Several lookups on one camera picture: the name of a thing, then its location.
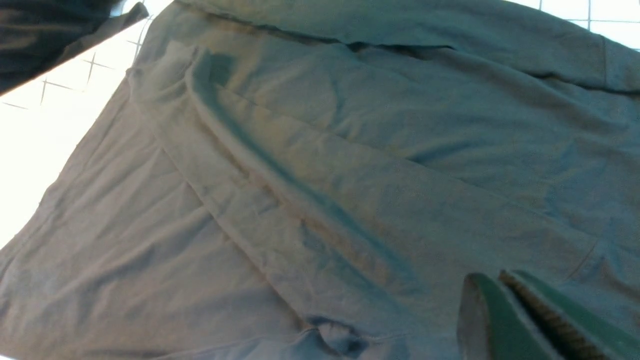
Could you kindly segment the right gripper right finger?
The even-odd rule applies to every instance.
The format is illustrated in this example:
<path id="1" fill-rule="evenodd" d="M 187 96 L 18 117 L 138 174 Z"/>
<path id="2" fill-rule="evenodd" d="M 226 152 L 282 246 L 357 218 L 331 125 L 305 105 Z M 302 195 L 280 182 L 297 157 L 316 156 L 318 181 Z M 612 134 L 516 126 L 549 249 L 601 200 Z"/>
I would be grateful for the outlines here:
<path id="1" fill-rule="evenodd" d="M 500 272 L 544 337 L 565 360 L 637 360 L 639 338 L 521 270 Z"/>

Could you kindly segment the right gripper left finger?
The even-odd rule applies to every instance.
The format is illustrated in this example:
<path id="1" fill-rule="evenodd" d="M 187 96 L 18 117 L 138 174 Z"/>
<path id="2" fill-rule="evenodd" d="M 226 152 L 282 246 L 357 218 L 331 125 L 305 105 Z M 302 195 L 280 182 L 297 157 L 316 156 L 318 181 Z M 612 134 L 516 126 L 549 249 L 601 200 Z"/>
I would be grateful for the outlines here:
<path id="1" fill-rule="evenodd" d="M 465 276 L 456 337 L 463 360 L 562 360 L 514 294 L 482 273 Z"/>

